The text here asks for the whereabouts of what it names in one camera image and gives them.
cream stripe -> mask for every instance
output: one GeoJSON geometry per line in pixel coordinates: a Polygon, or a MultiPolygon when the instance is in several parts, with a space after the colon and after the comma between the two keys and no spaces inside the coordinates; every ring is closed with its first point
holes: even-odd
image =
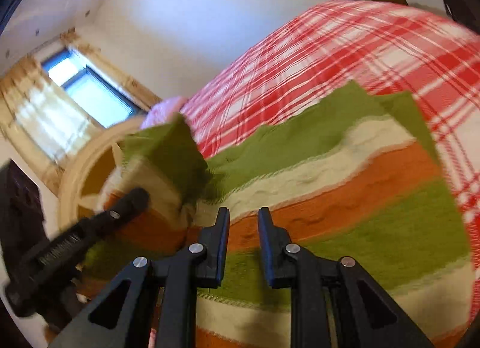
{"type": "Polygon", "coordinates": [[[468,322],[474,280],[472,264],[465,261],[431,283],[393,298],[432,339],[468,322]]]}
{"type": "Polygon", "coordinates": [[[349,129],[344,139],[328,153],[301,162],[277,173],[256,178],[229,193],[223,202],[207,205],[199,202],[195,224],[213,225],[220,206],[230,209],[234,222],[260,207],[280,206],[302,196],[322,193],[338,187],[359,173],[370,159],[382,152],[402,148],[415,139],[390,116],[363,119],[349,129]]]}
{"type": "Polygon", "coordinates": [[[161,171],[141,156],[134,156],[129,161],[115,188],[127,193],[135,187],[142,187],[150,194],[150,208],[162,213],[171,228],[180,230],[188,227],[186,215],[179,213],[182,207],[180,193],[161,171]]]}
{"type": "Polygon", "coordinates": [[[265,348],[290,347],[290,313],[235,307],[197,299],[197,326],[225,337],[265,348]]]}
{"type": "MultiPolygon", "coordinates": [[[[393,298],[431,339],[468,321],[473,278],[471,263],[462,261],[409,284],[409,292],[393,298]]],[[[198,327],[226,339],[263,348],[290,346],[290,313],[198,298],[196,320],[198,327]]]]}

plaid bedspread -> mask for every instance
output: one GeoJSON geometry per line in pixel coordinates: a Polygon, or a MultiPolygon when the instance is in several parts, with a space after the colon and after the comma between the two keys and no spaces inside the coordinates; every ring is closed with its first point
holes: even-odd
{"type": "Polygon", "coordinates": [[[252,47],[193,96],[182,113],[203,156],[282,123],[349,80],[373,95],[409,90],[436,143],[463,215],[480,308],[480,37],[429,12],[335,0],[252,47]]]}

beige curtain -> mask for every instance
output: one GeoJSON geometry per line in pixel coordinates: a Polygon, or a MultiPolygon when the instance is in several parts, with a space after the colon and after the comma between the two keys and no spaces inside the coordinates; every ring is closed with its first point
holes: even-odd
{"type": "Polygon", "coordinates": [[[100,49],[93,47],[83,40],[75,28],[60,36],[63,44],[72,52],[83,56],[90,66],[98,71],[102,77],[111,83],[119,92],[123,93],[132,102],[145,111],[150,110],[155,104],[162,100],[152,93],[147,87],[139,83],[132,76],[124,73],[112,65],[100,52],[100,49]]]}
{"type": "Polygon", "coordinates": [[[102,126],[29,55],[0,80],[0,93],[1,132],[57,195],[67,164],[102,126]]]}

orange stripe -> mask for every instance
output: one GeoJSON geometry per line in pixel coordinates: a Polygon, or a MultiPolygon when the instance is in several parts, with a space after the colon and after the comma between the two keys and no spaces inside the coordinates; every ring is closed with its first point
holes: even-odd
{"type": "MultiPolygon", "coordinates": [[[[357,225],[395,197],[440,176],[440,168],[416,142],[372,159],[366,169],[333,190],[284,207],[271,208],[274,224],[288,230],[292,241],[331,234],[357,225]]],[[[258,247],[257,216],[230,228],[229,251],[258,247]]]]}
{"type": "Polygon", "coordinates": [[[109,281],[97,279],[90,276],[82,276],[82,281],[77,284],[76,290],[80,295],[85,295],[87,298],[95,298],[101,290],[107,285],[109,281]]]}
{"type": "Polygon", "coordinates": [[[198,240],[198,235],[200,234],[200,230],[203,227],[200,226],[190,226],[187,231],[187,238],[185,240],[185,246],[189,246],[198,240]]]}
{"type": "Polygon", "coordinates": [[[468,325],[462,325],[440,337],[434,338],[431,342],[435,348],[454,348],[467,330],[468,325]]]}
{"type": "Polygon", "coordinates": [[[217,334],[197,328],[195,333],[196,348],[254,348],[254,345],[227,340],[217,334]]]}
{"type": "MultiPolygon", "coordinates": [[[[107,209],[125,194],[115,192],[104,205],[107,209]]],[[[183,247],[187,228],[172,229],[165,218],[157,211],[149,209],[131,220],[114,234],[119,239],[127,241],[149,251],[160,251],[173,254],[183,247]]]]}

towel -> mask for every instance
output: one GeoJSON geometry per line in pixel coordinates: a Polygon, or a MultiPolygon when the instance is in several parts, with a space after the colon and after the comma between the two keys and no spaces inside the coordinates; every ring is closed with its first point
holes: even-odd
{"type": "Polygon", "coordinates": [[[88,251],[83,293],[96,292],[138,255],[158,259],[180,249],[209,180],[207,164],[180,114],[125,137],[119,146],[122,167],[109,180],[104,208],[135,187],[148,191],[150,208],[88,251]]]}
{"type": "Polygon", "coordinates": [[[372,97],[352,81],[206,164],[183,118],[160,128],[125,139],[111,194],[143,186],[154,214],[95,247],[88,276],[106,281],[136,256],[171,254],[225,206],[225,277],[198,289],[197,347],[287,348],[290,292],[270,289],[261,267],[256,214],[266,206],[314,254],[354,257],[439,347],[461,335],[474,281],[469,242],[410,93],[372,97]]]}

